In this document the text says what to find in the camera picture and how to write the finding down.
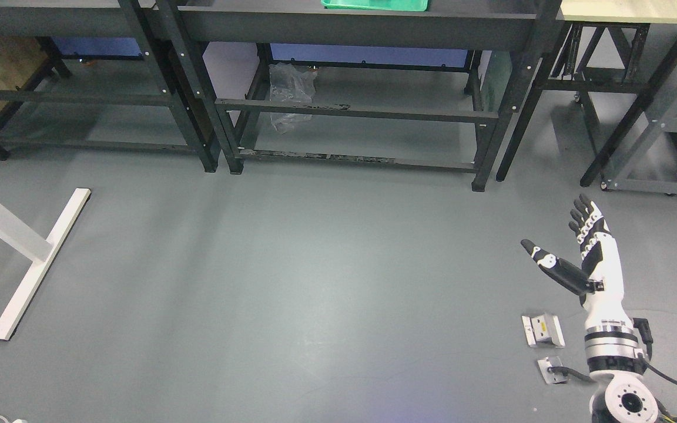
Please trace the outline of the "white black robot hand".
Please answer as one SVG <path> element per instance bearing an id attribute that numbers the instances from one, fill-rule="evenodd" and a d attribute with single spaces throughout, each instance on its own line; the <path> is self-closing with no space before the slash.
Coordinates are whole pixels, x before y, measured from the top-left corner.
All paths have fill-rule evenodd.
<path id="1" fill-rule="evenodd" d="M 573 201 L 570 215 L 569 228 L 579 245 L 580 267 L 529 239 L 522 239 L 521 245 L 545 275 L 578 295 L 588 313 L 586 329 L 600 325 L 631 327 L 632 320 L 622 306 L 624 278 L 618 244 L 604 214 L 594 201 L 580 194 Z"/>

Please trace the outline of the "robot forearm with wrist rings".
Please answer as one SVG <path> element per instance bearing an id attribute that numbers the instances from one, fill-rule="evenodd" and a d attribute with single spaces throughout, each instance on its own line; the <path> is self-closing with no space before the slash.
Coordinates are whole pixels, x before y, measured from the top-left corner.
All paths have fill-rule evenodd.
<path id="1" fill-rule="evenodd" d="M 656 422 L 661 415 L 655 396 L 643 382 L 648 369 L 639 344 L 651 348 L 646 318 L 589 327 L 585 334 L 586 364 L 598 387 L 590 399 L 593 422 Z"/>

